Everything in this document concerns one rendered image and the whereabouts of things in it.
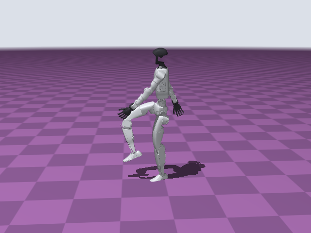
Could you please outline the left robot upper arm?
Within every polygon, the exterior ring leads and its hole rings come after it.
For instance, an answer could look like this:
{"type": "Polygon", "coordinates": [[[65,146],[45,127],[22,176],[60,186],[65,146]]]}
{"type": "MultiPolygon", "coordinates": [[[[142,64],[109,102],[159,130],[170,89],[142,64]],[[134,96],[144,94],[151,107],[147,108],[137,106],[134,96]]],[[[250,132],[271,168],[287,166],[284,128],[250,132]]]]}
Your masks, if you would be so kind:
{"type": "Polygon", "coordinates": [[[144,91],[146,89],[150,89],[151,93],[150,95],[154,92],[154,90],[157,88],[157,86],[160,84],[161,81],[164,80],[166,73],[164,71],[159,71],[156,75],[155,78],[153,79],[153,81],[151,82],[151,86],[150,88],[145,88],[144,91]]]}

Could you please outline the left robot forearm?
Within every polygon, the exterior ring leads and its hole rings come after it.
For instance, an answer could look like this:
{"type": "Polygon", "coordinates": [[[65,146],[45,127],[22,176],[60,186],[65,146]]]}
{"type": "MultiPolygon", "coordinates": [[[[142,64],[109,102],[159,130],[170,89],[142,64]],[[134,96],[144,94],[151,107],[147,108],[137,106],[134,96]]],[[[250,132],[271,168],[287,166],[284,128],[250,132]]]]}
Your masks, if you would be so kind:
{"type": "Polygon", "coordinates": [[[151,93],[151,90],[150,89],[146,89],[144,91],[143,94],[141,94],[137,100],[135,100],[134,104],[131,106],[131,108],[134,110],[136,109],[138,106],[141,105],[141,103],[143,103],[145,100],[148,99],[149,95],[151,93]]]}

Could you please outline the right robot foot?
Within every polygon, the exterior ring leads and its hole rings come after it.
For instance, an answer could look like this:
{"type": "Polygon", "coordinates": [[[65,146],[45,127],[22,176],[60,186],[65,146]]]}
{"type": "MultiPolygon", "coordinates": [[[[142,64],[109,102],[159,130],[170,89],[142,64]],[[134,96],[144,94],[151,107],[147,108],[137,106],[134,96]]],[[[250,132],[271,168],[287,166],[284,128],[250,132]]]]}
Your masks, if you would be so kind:
{"type": "Polygon", "coordinates": [[[137,150],[135,154],[134,153],[133,154],[130,153],[129,156],[127,156],[125,159],[123,159],[123,162],[133,160],[134,158],[140,157],[142,155],[142,153],[139,150],[137,150]]]}

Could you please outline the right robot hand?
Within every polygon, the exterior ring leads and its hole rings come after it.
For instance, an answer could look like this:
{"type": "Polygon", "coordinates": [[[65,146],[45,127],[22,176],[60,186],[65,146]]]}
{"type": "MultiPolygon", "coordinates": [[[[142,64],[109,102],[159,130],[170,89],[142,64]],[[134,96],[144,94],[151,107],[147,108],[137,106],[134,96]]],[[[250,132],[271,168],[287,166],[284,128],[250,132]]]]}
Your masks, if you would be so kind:
{"type": "MultiPolygon", "coordinates": [[[[172,103],[173,103],[173,100],[172,100],[172,103]]],[[[173,114],[174,114],[174,110],[175,110],[176,114],[177,114],[177,111],[178,111],[178,114],[180,115],[181,111],[183,112],[183,110],[182,110],[181,106],[178,104],[178,101],[177,101],[177,103],[173,103],[173,105],[174,105],[173,106],[173,114]],[[181,109],[181,111],[180,111],[180,109],[181,109]],[[180,111],[180,113],[179,113],[179,111],[180,111]]],[[[177,114],[177,116],[178,116],[178,114],[177,114]]],[[[181,113],[181,115],[182,115],[182,113],[181,113]]]]}

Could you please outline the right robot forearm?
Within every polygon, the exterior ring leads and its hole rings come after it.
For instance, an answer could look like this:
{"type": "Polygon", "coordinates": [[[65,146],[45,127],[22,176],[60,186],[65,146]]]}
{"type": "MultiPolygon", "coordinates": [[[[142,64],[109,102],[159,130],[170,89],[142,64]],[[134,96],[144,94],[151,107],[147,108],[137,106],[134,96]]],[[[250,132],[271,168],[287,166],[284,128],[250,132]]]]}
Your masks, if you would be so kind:
{"type": "Polygon", "coordinates": [[[176,95],[174,94],[172,86],[169,88],[169,96],[173,100],[173,103],[177,103],[176,95]]]}

